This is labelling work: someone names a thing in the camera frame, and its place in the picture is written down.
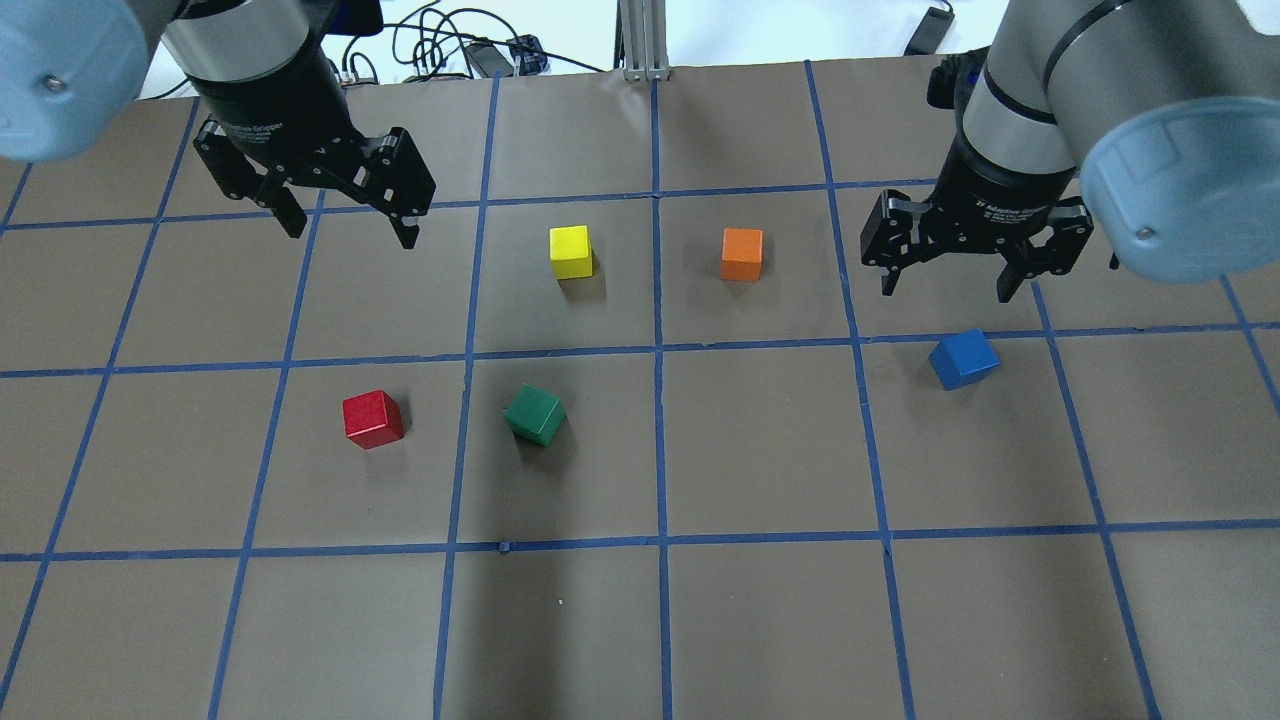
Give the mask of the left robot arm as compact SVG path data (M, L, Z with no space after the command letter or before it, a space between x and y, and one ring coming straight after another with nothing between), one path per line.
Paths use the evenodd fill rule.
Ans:
M413 249L435 181L406 128L356 128L323 51L328 35L380 28L375 1L5 1L3 156L60 161L92 147L164 47L207 104L193 145L225 197L300 237L293 188L333 190Z

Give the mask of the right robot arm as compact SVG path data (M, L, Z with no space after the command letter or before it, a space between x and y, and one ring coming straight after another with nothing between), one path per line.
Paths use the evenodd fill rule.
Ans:
M1096 229L1161 283L1277 260L1277 37L1235 1L1011 1L925 99L955 136L931 195L884 191L861 231L884 295L916 264L998 255L1006 302Z

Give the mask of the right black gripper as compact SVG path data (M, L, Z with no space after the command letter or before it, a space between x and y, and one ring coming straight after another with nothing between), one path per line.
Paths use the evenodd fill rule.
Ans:
M1087 246L1094 222L1083 197L1062 200L1070 173L1028 174L1001 167L959 129L925 202L886 190L860 233L860 263L881 273L892 296L902 272L936 251L996 251L1006 261L996 297L1009 304L1028 279L1065 275ZM1048 238L1030 237L1043 229Z

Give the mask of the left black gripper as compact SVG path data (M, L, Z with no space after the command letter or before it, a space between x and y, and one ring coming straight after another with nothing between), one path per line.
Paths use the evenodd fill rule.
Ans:
M252 201L300 238L307 217L287 183L346 191L389 219L402 249L416 247L436 182L406 128L356 129L320 49L255 78L193 85L209 109L193 146L225 197Z

